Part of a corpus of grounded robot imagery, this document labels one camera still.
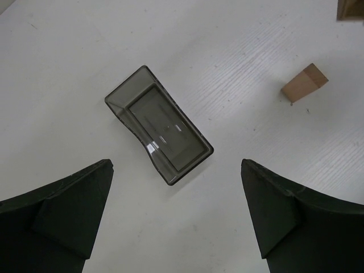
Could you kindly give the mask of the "plain light wood block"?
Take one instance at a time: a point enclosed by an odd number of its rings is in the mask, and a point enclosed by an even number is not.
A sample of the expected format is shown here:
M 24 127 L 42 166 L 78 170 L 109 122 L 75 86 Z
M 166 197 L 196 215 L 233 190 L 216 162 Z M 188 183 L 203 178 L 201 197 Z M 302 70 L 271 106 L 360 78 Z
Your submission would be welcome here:
M 314 65 L 309 64 L 299 74 L 297 74 L 290 82 L 282 87 L 281 92 L 287 97 L 291 103 L 306 97 L 323 87 L 328 78 Z

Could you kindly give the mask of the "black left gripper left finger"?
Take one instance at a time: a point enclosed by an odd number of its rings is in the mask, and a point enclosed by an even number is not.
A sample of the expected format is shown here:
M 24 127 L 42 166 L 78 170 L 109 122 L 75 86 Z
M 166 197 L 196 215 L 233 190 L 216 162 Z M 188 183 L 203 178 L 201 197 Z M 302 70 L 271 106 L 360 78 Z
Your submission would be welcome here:
M 1 201 L 1 272 L 82 272 L 113 179 L 102 159 L 68 177 Z

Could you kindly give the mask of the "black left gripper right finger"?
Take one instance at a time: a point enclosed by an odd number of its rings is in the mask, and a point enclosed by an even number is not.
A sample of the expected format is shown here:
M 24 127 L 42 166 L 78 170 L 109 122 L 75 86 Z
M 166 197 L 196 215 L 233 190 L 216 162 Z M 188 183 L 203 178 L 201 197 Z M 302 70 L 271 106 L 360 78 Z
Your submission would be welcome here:
M 363 205 L 288 180 L 251 159 L 242 185 L 270 272 L 363 272 Z

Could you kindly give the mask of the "smoky transparent plastic bin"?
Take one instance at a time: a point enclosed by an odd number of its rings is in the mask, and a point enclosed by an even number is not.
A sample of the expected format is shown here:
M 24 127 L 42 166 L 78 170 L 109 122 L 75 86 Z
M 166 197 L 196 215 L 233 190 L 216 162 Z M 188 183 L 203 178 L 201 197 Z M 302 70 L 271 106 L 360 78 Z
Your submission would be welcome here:
M 213 146 L 146 65 L 108 94 L 105 103 L 140 141 L 169 186 L 214 153 Z

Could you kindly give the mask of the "striped light wood block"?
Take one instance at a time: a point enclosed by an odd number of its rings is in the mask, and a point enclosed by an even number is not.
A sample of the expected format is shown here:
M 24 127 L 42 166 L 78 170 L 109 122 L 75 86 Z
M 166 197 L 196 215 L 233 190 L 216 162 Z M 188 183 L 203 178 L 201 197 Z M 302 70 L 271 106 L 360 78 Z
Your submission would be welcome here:
M 338 0 L 338 21 L 363 21 L 363 0 Z

